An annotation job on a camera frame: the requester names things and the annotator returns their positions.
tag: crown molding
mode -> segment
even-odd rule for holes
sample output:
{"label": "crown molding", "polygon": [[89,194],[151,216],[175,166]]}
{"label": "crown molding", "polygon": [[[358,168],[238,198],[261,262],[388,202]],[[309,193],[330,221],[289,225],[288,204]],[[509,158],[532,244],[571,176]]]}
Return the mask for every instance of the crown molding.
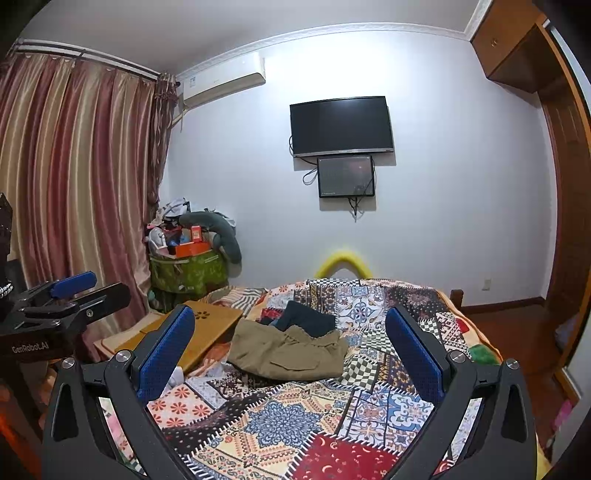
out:
{"label": "crown molding", "polygon": [[466,36],[466,40],[470,41],[476,34],[476,30],[480,27],[482,20],[484,20],[484,16],[488,12],[488,9],[492,5],[492,0],[478,0],[478,4],[474,9],[474,13],[468,25],[466,25],[466,29],[464,30],[464,35]]}
{"label": "crown molding", "polygon": [[[480,0],[480,3],[489,2],[492,0]],[[466,34],[458,30],[450,30],[447,28],[431,27],[429,25],[415,25],[409,23],[392,23],[392,22],[365,22],[365,23],[348,23],[342,25],[328,25],[326,27],[314,27],[306,28],[305,30],[298,30],[295,32],[284,33],[281,35],[275,35],[274,37],[265,38],[258,40],[242,47],[234,48],[225,53],[212,57],[211,59],[205,60],[197,65],[179,73],[177,79],[183,81],[186,78],[194,75],[197,72],[218,65],[224,61],[231,60],[241,55],[252,53],[253,51],[260,50],[262,48],[271,47],[279,43],[285,43],[292,40],[299,40],[301,38],[317,37],[319,35],[329,35],[333,33],[346,33],[346,32],[368,32],[368,31],[389,31],[389,32],[414,32],[414,33],[426,33],[430,35],[440,35],[443,37],[456,38],[458,40],[467,40]]]}

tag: gray plush toy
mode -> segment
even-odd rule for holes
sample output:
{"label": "gray plush toy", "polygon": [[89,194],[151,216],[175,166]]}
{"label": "gray plush toy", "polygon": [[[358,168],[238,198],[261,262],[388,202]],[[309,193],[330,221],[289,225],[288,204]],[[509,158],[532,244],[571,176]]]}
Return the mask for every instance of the gray plush toy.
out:
{"label": "gray plush toy", "polygon": [[215,232],[212,239],[214,250],[223,248],[223,253],[227,256],[230,263],[239,264],[242,261],[240,246],[236,241],[236,233],[232,225],[217,212],[191,212],[181,215],[178,219],[181,226],[191,228],[193,225],[199,225]]}

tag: red box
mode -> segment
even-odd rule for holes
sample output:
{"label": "red box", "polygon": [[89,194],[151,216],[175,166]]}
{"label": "red box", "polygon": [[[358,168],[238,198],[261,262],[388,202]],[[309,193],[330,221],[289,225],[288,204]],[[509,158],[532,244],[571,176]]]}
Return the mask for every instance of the red box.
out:
{"label": "red box", "polygon": [[203,242],[203,234],[199,225],[191,227],[191,240],[195,243]]}
{"label": "red box", "polygon": [[174,248],[174,253],[177,258],[192,257],[211,250],[208,243],[205,242],[189,242],[188,244],[180,244]]}

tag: pile of clothes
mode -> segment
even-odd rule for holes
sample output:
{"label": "pile of clothes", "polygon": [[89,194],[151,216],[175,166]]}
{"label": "pile of clothes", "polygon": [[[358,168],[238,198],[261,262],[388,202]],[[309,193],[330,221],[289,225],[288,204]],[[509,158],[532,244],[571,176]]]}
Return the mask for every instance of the pile of clothes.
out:
{"label": "pile of clothes", "polygon": [[340,377],[348,347],[334,315],[289,301],[276,319],[240,320],[228,362],[272,380],[314,381]]}

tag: small display screen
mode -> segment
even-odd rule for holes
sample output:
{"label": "small display screen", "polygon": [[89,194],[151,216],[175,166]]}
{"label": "small display screen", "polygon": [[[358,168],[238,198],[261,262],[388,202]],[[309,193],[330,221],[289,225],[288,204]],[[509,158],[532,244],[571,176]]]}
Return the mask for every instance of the small display screen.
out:
{"label": "small display screen", "polygon": [[290,105],[293,155],[394,151],[386,97]]}
{"label": "small display screen", "polygon": [[320,157],[318,191],[321,198],[373,196],[374,165],[371,157]]}

